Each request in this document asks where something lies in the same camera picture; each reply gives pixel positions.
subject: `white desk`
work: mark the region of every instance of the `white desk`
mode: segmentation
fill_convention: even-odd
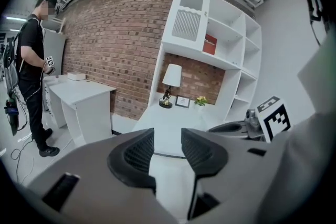
[[[115,88],[66,75],[44,79],[46,99],[58,127],[68,125],[76,146],[111,137],[110,91]]]
[[[171,97],[170,102],[173,103],[171,109],[160,107],[158,100],[154,102],[142,114],[133,131],[154,128],[155,153],[184,157],[181,145],[181,128],[206,131],[222,124],[222,122],[215,121],[206,111],[204,113],[197,112],[192,101],[188,109],[175,106],[175,97]]]

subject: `white lampshade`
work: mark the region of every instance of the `white lampshade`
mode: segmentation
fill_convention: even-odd
[[[181,85],[181,72],[181,66],[169,64],[162,82],[169,86],[179,87]]]

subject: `lamp base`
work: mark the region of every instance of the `lamp base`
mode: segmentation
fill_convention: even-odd
[[[165,109],[171,109],[173,104],[171,102],[167,104],[167,101],[159,101],[159,106]]]

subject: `ceiling light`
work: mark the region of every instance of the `ceiling light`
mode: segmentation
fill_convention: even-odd
[[[26,19],[22,19],[22,18],[15,18],[15,17],[6,17],[8,20],[20,20],[22,22],[25,22]]]

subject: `black t-shirt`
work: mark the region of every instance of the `black t-shirt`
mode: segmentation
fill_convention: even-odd
[[[27,20],[28,22],[26,22],[23,26],[18,36],[16,49],[16,69],[18,72],[22,63],[21,46],[31,47],[38,57],[44,59],[43,33],[40,22],[34,14],[31,14]],[[19,79],[39,81],[41,79],[41,72],[41,67],[34,67],[23,61],[21,72],[19,73]]]

